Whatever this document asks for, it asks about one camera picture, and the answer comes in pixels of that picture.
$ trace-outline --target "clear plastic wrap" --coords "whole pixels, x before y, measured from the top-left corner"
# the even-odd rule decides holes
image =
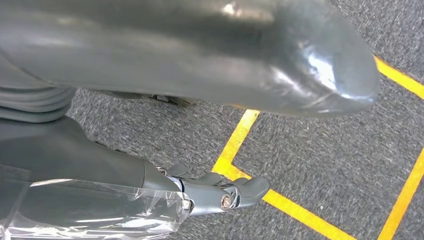
[[[163,239],[191,208],[182,192],[74,179],[3,178],[0,190],[2,240]]]

